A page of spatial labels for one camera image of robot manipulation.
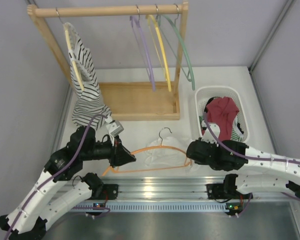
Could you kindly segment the orange plastic hanger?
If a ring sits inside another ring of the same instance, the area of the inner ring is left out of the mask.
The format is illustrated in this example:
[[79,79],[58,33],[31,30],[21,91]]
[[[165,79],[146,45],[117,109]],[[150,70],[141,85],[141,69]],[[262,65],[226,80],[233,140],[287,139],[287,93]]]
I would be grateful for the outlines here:
[[[163,138],[166,137],[173,137],[173,132],[171,131],[171,129],[169,127],[164,127],[162,128],[159,132],[158,132],[158,138],[160,138],[161,140],[163,140]],[[153,150],[153,149],[173,149],[173,150],[179,150],[180,152],[184,153],[186,155],[186,152],[175,148],[175,147],[171,147],[171,146],[152,146],[152,147],[144,147],[144,148],[140,148],[138,150],[135,150],[132,152],[133,155],[137,155],[137,154],[144,154],[145,155],[145,151],[147,150]],[[142,172],[153,172],[153,171],[163,171],[163,170],[173,170],[173,169],[181,169],[181,168],[185,168],[186,166],[188,166],[189,163],[187,163],[184,166],[177,166],[177,167],[146,167],[146,165],[142,164],[142,169],[132,169],[132,170],[120,170],[119,167],[111,167],[109,166],[103,173],[102,176],[106,176],[108,173],[113,173],[113,174],[128,174],[128,173],[142,173]]]

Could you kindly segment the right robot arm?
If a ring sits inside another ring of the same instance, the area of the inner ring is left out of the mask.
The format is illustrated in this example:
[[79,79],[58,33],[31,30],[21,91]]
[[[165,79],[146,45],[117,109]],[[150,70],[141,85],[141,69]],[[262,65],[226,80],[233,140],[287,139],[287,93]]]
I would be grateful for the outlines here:
[[214,171],[225,171],[214,197],[224,194],[228,199],[257,192],[279,192],[300,199],[300,159],[270,154],[243,142],[224,140],[208,143],[191,142],[186,156],[197,165]]

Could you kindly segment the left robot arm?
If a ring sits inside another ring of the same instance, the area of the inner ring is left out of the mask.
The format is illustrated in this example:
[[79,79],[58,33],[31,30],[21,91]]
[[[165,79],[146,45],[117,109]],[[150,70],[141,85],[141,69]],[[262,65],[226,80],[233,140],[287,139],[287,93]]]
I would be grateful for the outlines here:
[[111,167],[133,163],[136,157],[127,150],[119,136],[106,134],[96,140],[92,127],[81,126],[70,136],[65,147],[51,156],[39,179],[19,206],[0,216],[0,228],[6,240],[41,240],[53,224],[79,203],[103,194],[103,181],[88,172],[79,183],[57,199],[55,194],[83,169],[85,161],[108,160]]

